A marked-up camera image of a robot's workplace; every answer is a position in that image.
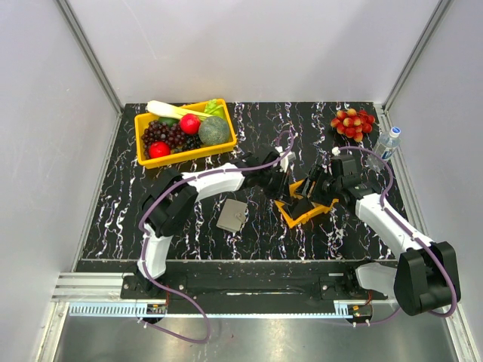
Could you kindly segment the small yellow card bin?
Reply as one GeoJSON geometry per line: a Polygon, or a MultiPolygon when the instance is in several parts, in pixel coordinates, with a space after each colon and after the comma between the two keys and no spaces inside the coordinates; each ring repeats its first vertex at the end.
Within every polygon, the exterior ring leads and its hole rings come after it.
{"type": "MultiPolygon", "coordinates": [[[[302,196],[295,194],[294,197],[292,198],[292,201],[295,198],[302,198],[302,196]]],[[[304,215],[302,215],[300,218],[298,218],[296,220],[293,220],[287,214],[287,209],[286,209],[286,207],[288,206],[287,204],[285,204],[284,202],[281,202],[281,201],[275,201],[275,205],[278,208],[278,211],[283,216],[283,219],[285,220],[285,222],[288,224],[288,227],[290,229],[292,229],[296,225],[307,223],[312,218],[314,218],[314,217],[316,217],[316,216],[318,216],[318,215],[320,215],[322,213],[323,214],[329,213],[332,210],[332,208],[334,207],[334,205],[339,202],[339,200],[337,198],[335,198],[332,201],[332,203],[331,203],[331,205],[329,207],[328,206],[325,206],[323,204],[317,204],[317,203],[315,203],[313,201],[311,201],[311,202],[312,202],[313,208],[308,213],[305,213],[304,215]]]]}

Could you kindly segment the black credit card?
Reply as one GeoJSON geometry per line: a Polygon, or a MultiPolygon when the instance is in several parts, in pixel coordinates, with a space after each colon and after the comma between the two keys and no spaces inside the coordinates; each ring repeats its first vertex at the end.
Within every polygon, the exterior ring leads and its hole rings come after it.
{"type": "Polygon", "coordinates": [[[308,198],[295,198],[290,205],[286,207],[287,214],[293,220],[300,218],[313,208],[312,202],[308,198]]]}

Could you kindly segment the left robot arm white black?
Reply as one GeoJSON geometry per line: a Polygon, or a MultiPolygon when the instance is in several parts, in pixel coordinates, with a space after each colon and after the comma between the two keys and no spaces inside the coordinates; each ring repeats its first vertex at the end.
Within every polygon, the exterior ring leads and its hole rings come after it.
{"type": "Polygon", "coordinates": [[[195,173],[166,170],[159,184],[143,202],[139,227],[144,242],[137,268],[137,289],[148,298],[161,294],[168,250],[195,204],[206,198],[259,187],[265,196],[290,201],[288,178],[296,157],[281,146],[267,147],[259,154],[246,153],[217,168],[195,173]]]}

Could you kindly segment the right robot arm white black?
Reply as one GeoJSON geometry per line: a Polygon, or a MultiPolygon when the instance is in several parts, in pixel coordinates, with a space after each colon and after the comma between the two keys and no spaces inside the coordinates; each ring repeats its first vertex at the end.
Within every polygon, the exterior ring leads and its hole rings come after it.
{"type": "Polygon", "coordinates": [[[420,233],[370,183],[363,183],[351,155],[334,156],[331,172],[312,167],[296,188],[306,203],[330,207],[334,200],[351,210],[375,231],[398,260],[395,268],[369,262],[343,280],[345,293],[358,299],[374,290],[396,299],[414,316],[446,307],[450,316],[460,301],[460,281],[455,249],[420,233]]]}

